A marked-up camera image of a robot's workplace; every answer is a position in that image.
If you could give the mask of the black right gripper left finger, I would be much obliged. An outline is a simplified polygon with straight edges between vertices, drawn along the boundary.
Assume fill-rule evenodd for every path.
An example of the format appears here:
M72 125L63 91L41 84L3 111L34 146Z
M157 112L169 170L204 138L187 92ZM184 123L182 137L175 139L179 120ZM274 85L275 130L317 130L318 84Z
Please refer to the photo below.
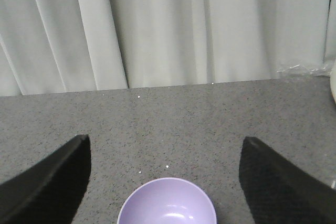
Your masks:
M88 135L1 184L1 223L72 223L91 174Z

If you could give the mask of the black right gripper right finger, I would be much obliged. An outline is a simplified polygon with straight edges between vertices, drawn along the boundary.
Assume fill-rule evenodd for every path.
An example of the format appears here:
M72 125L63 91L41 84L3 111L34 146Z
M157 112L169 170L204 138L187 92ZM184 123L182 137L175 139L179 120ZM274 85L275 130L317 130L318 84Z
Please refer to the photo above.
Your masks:
M335 223L335 190L256 137L243 141L239 182L255 223Z

